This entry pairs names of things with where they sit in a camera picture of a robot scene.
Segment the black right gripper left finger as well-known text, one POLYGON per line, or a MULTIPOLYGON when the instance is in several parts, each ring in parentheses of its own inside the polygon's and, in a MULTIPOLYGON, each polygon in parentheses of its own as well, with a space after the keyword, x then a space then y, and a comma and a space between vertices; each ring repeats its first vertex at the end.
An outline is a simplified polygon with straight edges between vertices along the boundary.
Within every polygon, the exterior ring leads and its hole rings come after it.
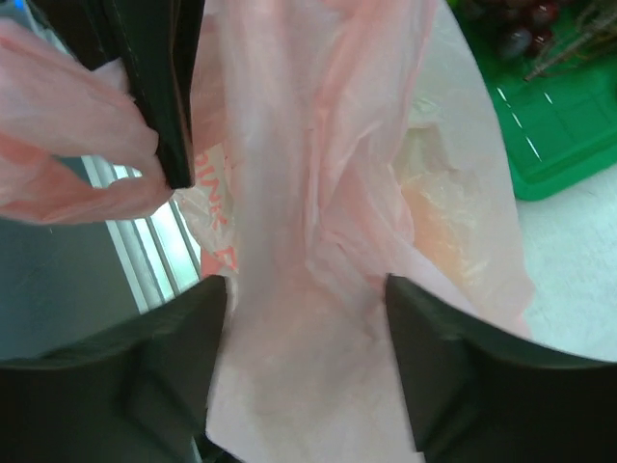
POLYGON ((1 365, 5 462, 185 462, 204 431, 227 309, 208 277, 147 313, 1 365))

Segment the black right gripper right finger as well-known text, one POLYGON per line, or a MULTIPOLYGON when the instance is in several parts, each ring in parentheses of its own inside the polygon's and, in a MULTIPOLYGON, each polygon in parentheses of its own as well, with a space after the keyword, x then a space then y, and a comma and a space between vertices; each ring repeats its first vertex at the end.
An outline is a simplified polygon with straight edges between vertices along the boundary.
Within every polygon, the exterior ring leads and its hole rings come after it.
POLYGON ((557 351, 389 276, 385 306, 416 449, 429 462, 612 462, 616 366, 557 351))

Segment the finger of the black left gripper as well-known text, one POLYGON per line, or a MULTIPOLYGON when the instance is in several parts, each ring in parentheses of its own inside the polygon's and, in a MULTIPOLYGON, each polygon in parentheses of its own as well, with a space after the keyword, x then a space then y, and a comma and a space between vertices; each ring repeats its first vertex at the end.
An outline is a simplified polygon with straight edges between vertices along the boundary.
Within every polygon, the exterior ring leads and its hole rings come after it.
POLYGON ((202 0, 31 1, 31 13, 88 69, 120 59, 168 185, 193 186, 191 86, 202 0))

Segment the pink plastic bag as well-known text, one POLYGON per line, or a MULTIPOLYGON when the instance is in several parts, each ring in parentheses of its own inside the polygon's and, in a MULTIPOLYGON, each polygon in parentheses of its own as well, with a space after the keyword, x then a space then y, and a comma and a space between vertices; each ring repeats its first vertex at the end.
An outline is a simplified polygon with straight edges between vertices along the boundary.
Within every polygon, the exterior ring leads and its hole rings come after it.
POLYGON ((516 334, 533 293, 464 35, 444 1, 203 3, 183 189, 120 59, 88 69, 2 19, 1 214, 81 225, 177 199, 227 288, 203 432, 244 462, 423 462, 387 278, 516 334))

